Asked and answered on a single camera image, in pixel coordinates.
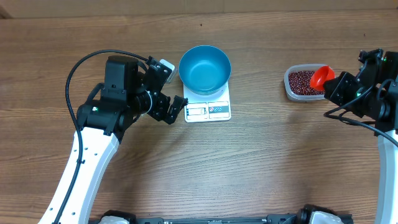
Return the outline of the orange measuring scoop blue handle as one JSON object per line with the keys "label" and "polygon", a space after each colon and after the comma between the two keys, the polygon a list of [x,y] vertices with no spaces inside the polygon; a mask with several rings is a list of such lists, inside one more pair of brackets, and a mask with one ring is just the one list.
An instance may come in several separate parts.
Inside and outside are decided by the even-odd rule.
{"label": "orange measuring scoop blue handle", "polygon": [[326,81],[335,78],[334,70],[328,65],[320,67],[310,79],[310,87],[316,91],[324,91],[323,85]]}

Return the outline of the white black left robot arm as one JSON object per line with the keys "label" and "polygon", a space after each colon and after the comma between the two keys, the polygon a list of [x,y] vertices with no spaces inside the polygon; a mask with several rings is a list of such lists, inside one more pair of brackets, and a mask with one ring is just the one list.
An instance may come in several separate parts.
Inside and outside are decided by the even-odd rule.
{"label": "white black left robot arm", "polygon": [[98,83],[75,113],[70,157],[41,223],[88,223],[103,174],[140,115],[172,124],[188,103],[161,92],[177,69],[152,57],[108,57]]}

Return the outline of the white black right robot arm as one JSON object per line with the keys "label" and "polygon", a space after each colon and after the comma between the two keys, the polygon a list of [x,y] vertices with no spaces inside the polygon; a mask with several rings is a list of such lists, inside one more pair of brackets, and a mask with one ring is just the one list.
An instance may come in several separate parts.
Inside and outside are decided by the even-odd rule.
{"label": "white black right robot arm", "polygon": [[375,223],[397,223],[397,52],[360,51],[357,75],[342,72],[323,84],[337,107],[324,115],[371,130],[380,160]]}

